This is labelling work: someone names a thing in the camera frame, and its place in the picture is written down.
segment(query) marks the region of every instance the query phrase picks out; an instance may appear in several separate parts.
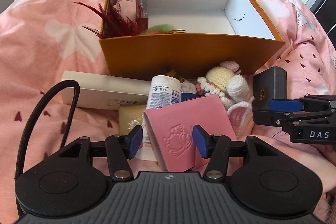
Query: pink blanket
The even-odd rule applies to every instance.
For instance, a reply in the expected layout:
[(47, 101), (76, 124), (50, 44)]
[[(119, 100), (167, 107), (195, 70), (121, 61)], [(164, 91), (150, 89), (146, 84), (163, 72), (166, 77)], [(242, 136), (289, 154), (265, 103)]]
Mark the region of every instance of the pink blanket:
[[(108, 74), (98, 38), (82, 28), (100, 28), (100, 18), (79, 1), (94, 7), (104, 0), (15, 0), (0, 15), (0, 222), (17, 219), (14, 196), (14, 170), (17, 148), (25, 123), (33, 108), (51, 86), (60, 81), (64, 70)], [(257, 0), (276, 25), (286, 45), (262, 70), (277, 65), (288, 75), (288, 97), (309, 94), (336, 94), (336, 52), (313, 14), (299, 0)], [(69, 106), (55, 98), (40, 117), (31, 136), (25, 169), (54, 153), (60, 145)], [(68, 142), (79, 136), (92, 141), (118, 133), (116, 112), (77, 109)], [(315, 171), (324, 193), (336, 187), (336, 167), (310, 145), (288, 141), (278, 128), (247, 123), (238, 136), (262, 138)], [(95, 166), (107, 172), (106, 164)], [(138, 170), (158, 170), (152, 162), (132, 160)], [(335, 223), (323, 195), (315, 211), (328, 223)]]

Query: green feather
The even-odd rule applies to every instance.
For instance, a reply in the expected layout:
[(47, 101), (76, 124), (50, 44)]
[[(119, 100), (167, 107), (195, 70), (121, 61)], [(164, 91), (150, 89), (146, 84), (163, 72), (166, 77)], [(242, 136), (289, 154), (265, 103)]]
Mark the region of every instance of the green feather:
[(160, 32), (160, 33), (166, 33), (175, 30), (174, 26), (170, 24), (161, 24), (161, 25), (155, 25), (153, 27), (150, 27), (147, 29), (147, 31), (143, 32), (142, 35), (148, 35), (153, 32)]

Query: crochet doll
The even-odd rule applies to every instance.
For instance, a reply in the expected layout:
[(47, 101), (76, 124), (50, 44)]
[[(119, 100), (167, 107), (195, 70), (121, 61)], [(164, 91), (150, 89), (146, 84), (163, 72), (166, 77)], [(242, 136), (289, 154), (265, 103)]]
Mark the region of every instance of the crochet doll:
[(219, 67), (209, 70), (205, 77), (199, 77), (196, 84), (198, 95), (215, 94), (221, 99), (237, 135), (252, 110), (251, 103), (254, 99), (240, 72), (236, 62), (225, 61)]

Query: black cable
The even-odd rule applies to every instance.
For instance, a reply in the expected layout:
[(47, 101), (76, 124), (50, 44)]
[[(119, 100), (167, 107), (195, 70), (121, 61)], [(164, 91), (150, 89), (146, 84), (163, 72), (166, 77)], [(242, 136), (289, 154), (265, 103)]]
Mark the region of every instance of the black cable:
[[(17, 152), (17, 158), (16, 158), (15, 180), (17, 180), (18, 177), (23, 174), (23, 168), (24, 168), (24, 165), (25, 165), (25, 158), (26, 158), (26, 152), (27, 152), (29, 138), (30, 138), (30, 136), (33, 132), (34, 126), (35, 126), (38, 118), (40, 117), (42, 111), (47, 106), (47, 104), (51, 101), (51, 99), (53, 99), (53, 97), (55, 97), (55, 95), (58, 94), (61, 90), (65, 89), (65, 88), (68, 88), (68, 87), (73, 87), (74, 88), (74, 93), (73, 93), (73, 100), (72, 100), (72, 104), (71, 104), (71, 108), (70, 108), (70, 113), (69, 113), (69, 116), (68, 116), (67, 128), (66, 128), (66, 131), (64, 133), (60, 148), (64, 147), (65, 142), (66, 142), (67, 137), (68, 137), (68, 134), (69, 134), (72, 118), (74, 116), (74, 112), (75, 112), (75, 109), (76, 109), (76, 105), (77, 105), (77, 101), (78, 101), (78, 97), (79, 97), (79, 92), (80, 92), (79, 84), (75, 80), (65, 80), (65, 81), (62, 81), (62, 82), (56, 84), (55, 86), (53, 86), (41, 98), (41, 100), (38, 102), (38, 104), (34, 108), (33, 112), (31, 113), (31, 115), (30, 115), (30, 117), (27, 121), (25, 129), (23, 130), (23, 133), (22, 133), (19, 149), (18, 149), (18, 152)], [(16, 200), (16, 206), (17, 206), (17, 213), (18, 213), (19, 218), (20, 218), (23, 215), (23, 212), (22, 212), (21, 206), (19, 205), (17, 200)]]

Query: cream rectangular box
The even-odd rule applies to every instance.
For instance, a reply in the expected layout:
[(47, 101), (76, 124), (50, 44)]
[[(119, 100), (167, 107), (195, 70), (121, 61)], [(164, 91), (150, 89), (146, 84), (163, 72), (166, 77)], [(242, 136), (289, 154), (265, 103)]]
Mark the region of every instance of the cream rectangular box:
[(186, 33), (100, 40), (111, 75), (150, 81), (174, 69), (192, 79), (225, 60), (254, 74), (284, 45), (256, 0), (147, 0), (147, 10), (149, 27), (171, 24)]
[[(77, 107), (117, 110), (124, 105), (146, 105), (151, 83), (136, 79), (88, 74), (66, 70), (64, 80), (76, 80), (80, 86)], [(71, 105), (73, 88), (61, 91), (63, 103)]]

